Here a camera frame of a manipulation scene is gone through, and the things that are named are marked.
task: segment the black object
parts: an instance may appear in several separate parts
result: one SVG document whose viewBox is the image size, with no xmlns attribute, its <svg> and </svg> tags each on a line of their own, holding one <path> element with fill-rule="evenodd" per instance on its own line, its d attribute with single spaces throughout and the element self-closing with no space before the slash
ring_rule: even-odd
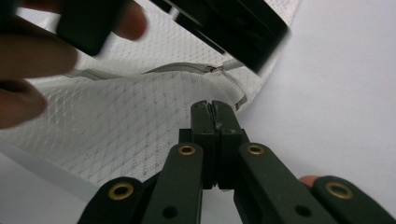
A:
<svg viewBox="0 0 396 224">
<path fill-rule="evenodd" d="M 15 16 L 18 0 L 0 0 L 0 33 L 4 32 Z"/>
<path fill-rule="evenodd" d="M 56 33 L 81 51 L 97 55 L 127 4 L 128 0 L 66 0 Z"/>
<path fill-rule="evenodd" d="M 268 147 L 249 143 L 232 108 L 222 102 L 194 104 L 191 129 L 180 130 L 179 142 L 163 170 L 143 184 L 123 177 L 101 187 L 79 224 L 128 223 L 123 220 L 197 224 L 202 189 L 216 184 L 234 190 L 244 224 L 396 224 L 379 204 L 344 179 L 321 177 L 311 194 Z M 128 179 L 139 190 L 125 202 L 115 201 L 114 195 L 111 199 L 111 192 L 128 194 L 120 187 Z"/>
<path fill-rule="evenodd" d="M 270 57 L 288 26 L 262 0 L 166 0 L 176 22 L 218 52 L 228 52 L 255 73 Z"/>
</svg>

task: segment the finger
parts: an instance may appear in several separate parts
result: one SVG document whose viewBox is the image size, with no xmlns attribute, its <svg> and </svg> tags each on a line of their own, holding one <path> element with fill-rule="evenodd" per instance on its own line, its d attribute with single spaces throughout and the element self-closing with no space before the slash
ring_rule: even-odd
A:
<svg viewBox="0 0 396 224">
<path fill-rule="evenodd" d="M 120 37 L 136 40 L 147 29 L 147 20 L 141 6 L 132 2 L 126 8 L 123 19 L 119 22 L 115 33 Z"/>
<path fill-rule="evenodd" d="M 22 19 L 0 35 L 0 52 L 0 80 L 63 74 L 77 61 L 73 47 Z"/>
<path fill-rule="evenodd" d="M 46 104 L 44 97 L 27 81 L 0 81 L 0 129 L 37 117 Z"/>
<path fill-rule="evenodd" d="M 49 12 L 61 12 L 64 0 L 26 0 L 23 7 Z M 140 38 L 147 28 L 146 16 L 141 6 L 131 1 L 125 9 L 124 16 L 115 29 L 115 33 L 120 37 L 136 40 Z"/>
<path fill-rule="evenodd" d="M 300 181 L 312 188 L 314 186 L 315 180 L 318 179 L 317 175 L 306 175 L 300 178 Z"/>
</svg>

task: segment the zipper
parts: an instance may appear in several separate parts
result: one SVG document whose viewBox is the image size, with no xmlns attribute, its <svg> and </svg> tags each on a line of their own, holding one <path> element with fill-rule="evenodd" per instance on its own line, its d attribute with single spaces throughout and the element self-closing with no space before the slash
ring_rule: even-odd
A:
<svg viewBox="0 0 396 224">
<path fill-rule="evenodd" d="M 116 79 L 120 78 L 120 76 L 116 76 L 113 74 L 109 74 L 106 72 L 101 72 L 101 71 L 96 71 L 96 70 L 91 70 L 91 69 L 86 69 L 86 70 L 74 70 L 71 73 L 65 75 L 66 77 L 85 77 L 93 81 L 98 81 L 98 80 L 108 80 L 108 79 Z"/>
<path fill-rule="evenodd" d="M 212 73 L 216 70 L 216 66 L 204 63 L 169 63 L 152 70 L 145 72 L 148 73 L 161 73 L 161 72 L 191 72 L 199 75 L 204 75 L 206 73 Z"/>
</svg>

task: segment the white surface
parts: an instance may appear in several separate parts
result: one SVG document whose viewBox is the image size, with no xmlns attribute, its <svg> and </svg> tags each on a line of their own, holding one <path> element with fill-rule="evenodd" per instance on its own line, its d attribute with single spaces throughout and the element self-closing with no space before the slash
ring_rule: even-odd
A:
<svg viewBox="0 0 396 224">
<path fill-rule="evenodd" d="M 38 24 L 46 19 L 50 13 L 26 8 L 19 8 L 17 14 L 26 20 Z"/>
<path fill-rule="evenodd" d="M 385 0 L 303 1 L 275 72 L 238 118 L 251 141 L 270 147 L 297 176 L 344 177 L 396 217 L 395 7 Z M 20 183 L 27 171 L 3 156 L 0 162 L 2 188 Z M 29 176 L 40 185 L 40 177 Z M 47 184 L 36 195 L 4 199 L 3 208 L 34 206 L 52 188 L 60 195 L 52 198 L 56 211 L 79 216 L 70 209 L 74 199 L 64 200 L 75 196 Z M 38 208 L 48 220 L 58 216 Z M 34 210 L 21 215 L 37 217 Z M 231 192 L 205 192 L 202 223 L 240 222 Z"/>
<path fill-rule="evenodd" d="M 89 200 L 85 195 L 92 196 L 90 191 L 94 191 L 95 188 L 86 188 L 86 184 L 73 181 L 73 177 L 57 172 L 52 166 L 45 167 L 45 164 L 35 161 L 32 156 L 3 141 L 0 142 L 0 146 L 2 179 L 0 223 L 76 223 L 78 221 L 79 214 Z M 79 189 L 78 191 L 85 193 L 83 198 L 86 200 L 80 199 L 64 187 Z"/>
</svg>

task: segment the white fabric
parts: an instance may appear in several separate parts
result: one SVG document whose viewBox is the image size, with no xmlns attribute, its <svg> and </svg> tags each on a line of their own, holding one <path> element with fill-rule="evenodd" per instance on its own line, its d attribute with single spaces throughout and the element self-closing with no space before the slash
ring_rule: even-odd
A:
<svg viewBox="0 0 396 224">
<path fill-rule="evenodd" d="M 291 22 L 298 0 L 267 2 L 287 24 Z M 220 100 L 235 105 L 246 97 L 243 109 L 274 68 L 279 50 L 258 76 L 246 68 L 208 75 L 142 75 L 168 63 L 221 65 L 231 57 L 214 51 L 150 2 L 139 4 L 149 19 L 143 40 L 134 43 L 113 35 L 100 59 L 80 55 L 79 70 L 120 78 L 33 80 L 48 99 L 47 111 L 0 131 L 0 138 L 96 185 L 121 175 L 145 180 L 162 169 L 168 150 L 177 143 L 178 129 L 190 128 L 193 103 Z M 54 23 L 48 21 L 46 27 Z"/>
</svg>

